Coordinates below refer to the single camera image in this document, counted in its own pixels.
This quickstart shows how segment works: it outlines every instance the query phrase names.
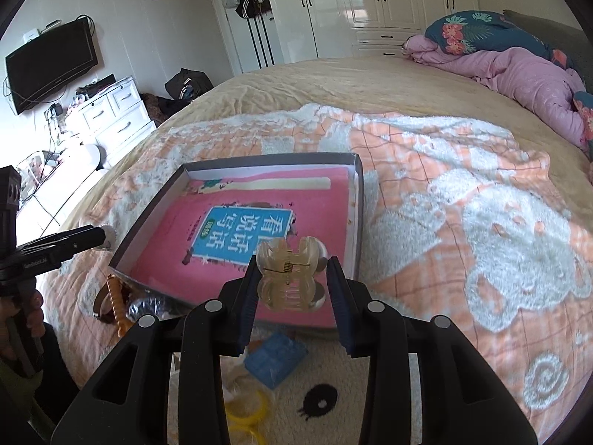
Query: transparent hair claw clip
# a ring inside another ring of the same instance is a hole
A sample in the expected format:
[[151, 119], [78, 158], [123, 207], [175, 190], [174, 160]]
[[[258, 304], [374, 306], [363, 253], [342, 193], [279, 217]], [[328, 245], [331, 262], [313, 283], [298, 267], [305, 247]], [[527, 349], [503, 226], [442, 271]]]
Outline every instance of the transparent hair claw clip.
[[301, 238], [298, 251], [286, 239], [262, 241], [256, 261], [262, 273], [257, 294], [272, 311], [316, 311], [325, 302], [325, 289], [314, 278], [327, 266], [327, 249], [319, 239]]

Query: human hand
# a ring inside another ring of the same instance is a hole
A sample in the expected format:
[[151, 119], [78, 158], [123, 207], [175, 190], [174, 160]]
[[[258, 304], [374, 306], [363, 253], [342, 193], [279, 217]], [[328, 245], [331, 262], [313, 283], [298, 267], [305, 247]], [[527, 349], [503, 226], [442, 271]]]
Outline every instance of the human hand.
[[[31, 336], [34, 338], [40, 338], [45, 334], [43, 311], [41, 309], [42, 304], [43, 297], [41, 293], [35, 291], [30, 301], [32, 310], [27, 316], [27, 327], [31, 330]], [[17, 354], [14, 352], [8, 339], [6, 320], [7, 318], [16, 316], [19, 311], [20, 308], [14, 305], [12, 298], [0, 298], [0, 357], [13, 361], [17, 359]]]

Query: silver screw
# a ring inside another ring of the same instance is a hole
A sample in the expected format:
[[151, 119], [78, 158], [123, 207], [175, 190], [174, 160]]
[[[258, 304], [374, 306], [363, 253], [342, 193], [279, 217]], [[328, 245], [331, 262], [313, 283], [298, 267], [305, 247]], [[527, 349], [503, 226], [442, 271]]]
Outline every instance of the silver screw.
[[206, 303], [206, 311], [210, 312], [210, 313], [215, 313], [217, 311], [220, 311], [222, 309], [222, 303], [218, 300], [212, 300]]
[[435, 318], [435, 325], [439, 328], [447, 329], [451, 325], [451, 320], [447, 316], [437, 316]]
[[385, 311], [385, 305], [380, 301], [371, 301], [367, 304], [367, 308], [372, 313], [382, 313]]
[[138, 324], [141, 328], [150, 328], [152, 325], [154, 325], [155, 321], [156, 320], [152, 314], [145, 314], [138, 320]]

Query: door handle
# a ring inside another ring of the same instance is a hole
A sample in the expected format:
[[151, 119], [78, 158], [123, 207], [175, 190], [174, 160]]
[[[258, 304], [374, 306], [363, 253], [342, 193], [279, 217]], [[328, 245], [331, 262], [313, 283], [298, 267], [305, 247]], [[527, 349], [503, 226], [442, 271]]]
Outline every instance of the door handle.
[[128, 122], [126, 125], [124, 125], [121, 129], [119, 129], [117, 131], [117, 133], [119, 134], [120, 132], [123, 132], [124, 130], [126, 130], [130, 125], [132, 125], [132, 122]]

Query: television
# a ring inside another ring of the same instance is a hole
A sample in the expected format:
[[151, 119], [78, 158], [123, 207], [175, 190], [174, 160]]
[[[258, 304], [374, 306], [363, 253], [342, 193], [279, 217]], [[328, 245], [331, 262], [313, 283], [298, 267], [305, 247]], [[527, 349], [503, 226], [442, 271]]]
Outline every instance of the television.
[[58, 26], [6, 57], [8, 85], [17, 114], [76, 80], [97, 65], [88, 19]]

